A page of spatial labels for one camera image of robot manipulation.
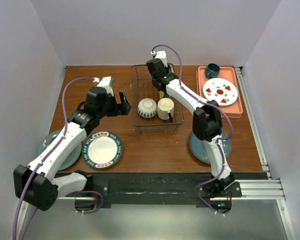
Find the black wire dish rack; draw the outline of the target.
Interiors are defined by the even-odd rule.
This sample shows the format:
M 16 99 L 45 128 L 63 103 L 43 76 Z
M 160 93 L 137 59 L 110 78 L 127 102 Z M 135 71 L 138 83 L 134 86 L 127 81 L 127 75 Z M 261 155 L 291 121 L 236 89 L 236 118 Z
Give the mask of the black wire dish rack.
M 145 118 L 138 113 L 138 103 L 146 98 L 155 102 L 160 100 L 160 93 L 152 85 L 152 78 L 145 64 L 133 65 L 131 67 L 132 89 L 135 99 L 133 109 L 135 111 L 135 127 L 140 133 L 158 132 L 158 131 L 175 131 L 184 122 L 184 115 L 181 103 L 171 97 L 174 102 L 174 114 L 172 122 L 163 120 L 157 115 Z

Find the yellow green ribbed plate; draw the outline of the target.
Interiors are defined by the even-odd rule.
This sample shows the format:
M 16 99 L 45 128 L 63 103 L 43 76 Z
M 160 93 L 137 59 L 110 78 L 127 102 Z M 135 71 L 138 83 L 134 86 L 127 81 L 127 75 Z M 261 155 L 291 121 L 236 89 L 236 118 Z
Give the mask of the yellow green ribbed plate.
M 162 99 L 165 96 L 165 93 L 163 91 L 159 91 L 159 98 Z

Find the cream ceramic mug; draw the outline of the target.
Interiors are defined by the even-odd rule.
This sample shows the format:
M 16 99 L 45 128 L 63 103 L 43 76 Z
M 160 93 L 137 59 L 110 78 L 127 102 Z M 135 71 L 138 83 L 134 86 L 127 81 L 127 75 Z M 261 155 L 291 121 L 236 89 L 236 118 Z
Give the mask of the cream ceramic mug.
M 169 123 L 173 121 L 175 104 L 170 98 L 162 98 L 157 104 L 157 115 L 162 120 L 167 120 Z

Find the dark blue plate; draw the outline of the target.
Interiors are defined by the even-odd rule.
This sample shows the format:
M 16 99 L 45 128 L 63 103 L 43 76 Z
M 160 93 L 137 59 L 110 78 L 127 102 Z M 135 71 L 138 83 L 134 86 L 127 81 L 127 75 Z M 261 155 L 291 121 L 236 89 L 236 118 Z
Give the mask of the dark blue plate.
M 223 140 L 222 141 L 223 150 L 225 153 L 226 158 L 228 158 L 232 151 L 232 143 L 230 140 Z M 203 142 L 199 140 L 194 133 L 190 135 L 189 138 L 189 148 L 192 154 L 201 162 L 205 164 L 211 164 L 208 152 L 206 147 L 204 146 Z

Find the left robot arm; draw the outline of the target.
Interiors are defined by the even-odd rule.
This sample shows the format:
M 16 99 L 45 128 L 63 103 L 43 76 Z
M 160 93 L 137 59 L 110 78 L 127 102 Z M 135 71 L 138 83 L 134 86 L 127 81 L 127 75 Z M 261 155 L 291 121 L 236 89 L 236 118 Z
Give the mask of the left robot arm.
M 103 117 L 128 115 L 132 109 L 126 94 L 119 91 L 120 103 L 104 87 L 92 87 L 64 128 L 48 148 L 27 166 L 13 172 L 15 195 L 41 211 L 48 210 L 59 197 L 72 193 L 89 196 L 94 190 L 93 176 L 82 171 L 56 178 L 61 164 L 73 149 L 99 124 Z

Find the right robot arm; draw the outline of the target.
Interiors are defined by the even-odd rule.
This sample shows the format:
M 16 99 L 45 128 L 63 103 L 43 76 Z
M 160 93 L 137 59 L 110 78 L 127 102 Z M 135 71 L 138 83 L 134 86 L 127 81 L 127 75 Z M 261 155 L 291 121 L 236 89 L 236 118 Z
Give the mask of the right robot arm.
M 192 132 L 202 141 L 211 166 L 211 179 L 198 186 L 206 186 L 217 196 L 225 196 L 231 190 L 235 177 L 228 165 L 222 143 L 221 115 L 224 112 L 216 101 L 208 101 L 189 89 L 176 74 L 169 71 L 162 60 L 153 58 L 146 62 L 146 66 L 152 85 L 179 101 L 192 113 Z

